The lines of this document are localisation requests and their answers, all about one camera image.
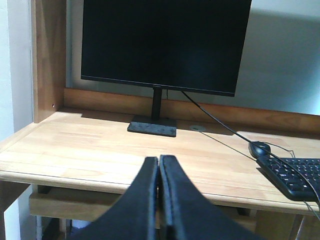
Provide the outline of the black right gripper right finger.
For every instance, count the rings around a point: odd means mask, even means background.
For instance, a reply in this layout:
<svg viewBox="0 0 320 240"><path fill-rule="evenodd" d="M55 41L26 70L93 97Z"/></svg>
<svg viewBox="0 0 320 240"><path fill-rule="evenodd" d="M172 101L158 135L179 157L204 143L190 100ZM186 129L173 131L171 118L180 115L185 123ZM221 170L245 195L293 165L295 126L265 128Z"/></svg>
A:
<svg viewBox="0 0 320 240"><path fill-rule="evenodd" d="M210 203L194 186L173 155L159 160L160 239L259 240Z"/></svg>

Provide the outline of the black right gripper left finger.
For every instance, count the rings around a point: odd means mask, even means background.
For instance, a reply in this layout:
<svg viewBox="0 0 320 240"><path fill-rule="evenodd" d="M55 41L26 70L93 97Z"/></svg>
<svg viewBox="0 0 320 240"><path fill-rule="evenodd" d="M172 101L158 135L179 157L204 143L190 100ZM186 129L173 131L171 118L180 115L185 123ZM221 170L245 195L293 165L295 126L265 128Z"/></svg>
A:
<svg viewBox="0 0 320 240"><path fill-rule="evenodd" d="M155 240L158 158L146 157L125 193L72 240Z"/></svg>

